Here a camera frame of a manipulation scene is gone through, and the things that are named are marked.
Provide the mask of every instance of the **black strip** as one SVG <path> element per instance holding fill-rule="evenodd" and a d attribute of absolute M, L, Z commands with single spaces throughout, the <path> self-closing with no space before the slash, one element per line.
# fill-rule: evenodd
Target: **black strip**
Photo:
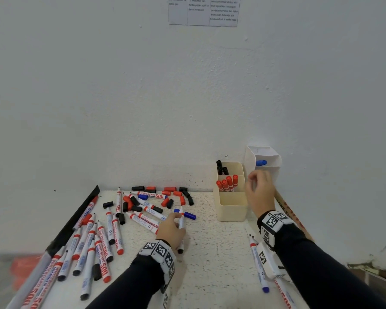
<path fill-rule="evenodd" d="M 61 231 L 57 234 L 56 238 L 51 241 L 50 245 L 46 248 L 46 251 L 53 258 L 53 256 L 62 248 L 62 246 L 66 245 L 68 240 L 73 234 L 73 227 L 76 224 L 77 220 L 80 218 L 82 213 L 86 210 L 88 204 L 90 204 L 91 200 L 99 195 L 100 189 L 97 185 L 94 190 L 87 196 L 86 200 L 83 204 L 76 210 L 76 212 L 72 215 L 70 220 L 66 223 L 66 225 L 61 229 Z"/>

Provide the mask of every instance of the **wristband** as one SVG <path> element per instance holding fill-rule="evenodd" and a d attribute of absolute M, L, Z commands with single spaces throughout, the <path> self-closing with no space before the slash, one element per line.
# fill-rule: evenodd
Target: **wristband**
<path fill-rule="evenodd" d="M 274 236 L 285 224 L 294 223 L 292 219 L 280 211 L 270 211 L 262 220 L 263 240 L 274 250 Z"/>
<path fill-rule="evenodd" d="M 169 286 L 170 280 L 175 274 L 176 256 L 173 253 L 172 248 L 162 240 L 154 240 L 147 242 L 139 251 L 139 255 L 151 256 L 160 264 L 165 280 L 165 284 L 160 286 L 160 291 L 164 293 L 166 288 Z"/>

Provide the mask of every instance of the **white wall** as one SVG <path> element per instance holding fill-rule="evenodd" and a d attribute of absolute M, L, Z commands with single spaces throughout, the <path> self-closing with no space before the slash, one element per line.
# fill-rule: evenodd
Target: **white wall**
<path fill-rule="evenodd" d="M 0 252 L 43 249 L 97 183 L 209 189 L 247 144 L 282 155 L 326 251 L 379 254 L 386 0 L 241 0 L 237 28 L 168 25 L 167 0 L 0 0 Z"/>

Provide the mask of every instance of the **black sleeve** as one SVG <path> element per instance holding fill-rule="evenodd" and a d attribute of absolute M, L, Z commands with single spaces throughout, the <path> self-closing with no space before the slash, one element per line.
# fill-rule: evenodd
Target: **black sleeve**
<path fill-rule="evenodd" d="M 140 256 L 86 309 L 147 308 L 151 296 L 165 283 L 160 264 L 151 256 Z"/>
<path fill-rule="evenodd" d="M 257 220 L 259 229 L 266 214 Z M 386 308 L 370 287 L 306 239 L 294 224 L 276 233 L 274 249 L 310 309 Z"/>

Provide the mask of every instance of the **hand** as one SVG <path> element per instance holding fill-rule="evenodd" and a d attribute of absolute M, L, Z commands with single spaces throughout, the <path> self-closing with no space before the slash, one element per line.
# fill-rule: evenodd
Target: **hand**
<path fill-rule="evenodd" d="M 259 218 L 265 212 L 275 210 L 274 192 L 276 188 L 273 185 L 270 172 L 255 170 L 249 173 L 248 178 L 249 180 L 246 182 L 246 198 L 256 217 Z"/>
<path fill-rule="evenodd" d="M 176 249 L 186 234 L 186 229 L 179 229 L 178 225 L 175 223 L 175 218 L 180 217 L 181 213 L 171 213 L 168 215 L 167 219 L 159 224 L 156 240 L 165 240 L 170 244 L 172 249 Z"/>

